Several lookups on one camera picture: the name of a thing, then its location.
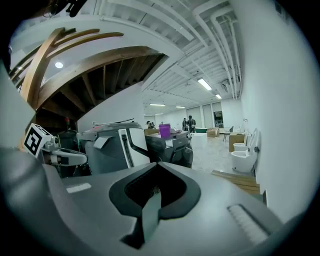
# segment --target white sticker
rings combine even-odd
[[[66,191],[68,191],[69,194],[76,193],[83,190],[88,190],[91,188],[91,185],[89,183],[83,183],[80,185],[75,185],[71,187],[67,187]]]

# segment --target white floor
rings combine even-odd
[[[229,174],[251,176],[252,173],[243,173],[232,169],[231,153],[229,152],[229,138],[224,141],[224,135],[218,138],[208,137],[206,143],[192,143],[192,169],[211,173],[213,170]]]

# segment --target purple container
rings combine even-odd
[[[170,137],[170,123],[159,124],[161,138]]]

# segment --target staircase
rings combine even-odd
[[[103,101],[143,81],[163,56],[157,53],[104,65],[75,80],[70,79],[53,91],[52,88],[57,86],[57,80],[63,75],[58,73],[40,89],[36,123],[48,131],[57,131],[65,127],[65,117],[76,122]]]
[[[65,130],[68,117],[71,128],[76,129],[78,119],[113,95],[145,80],[165,56],[146,46],[111,49],[63,68],[42,84],[53,57],[81,44],[100,39],[107,44],[108,38],[124,35],[99,32],[94,28],[80,32],[57,28],[9,72],[21,96],[36,110],[33,123],[58,132]]]

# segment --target cable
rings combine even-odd
[[[62,148],[61,143],[60,143],[60,137],[59,137],[59,134],[57,134],[56,136],[58,137],[58,140],[59,140],[59,146],[60,146],[60,148]]]

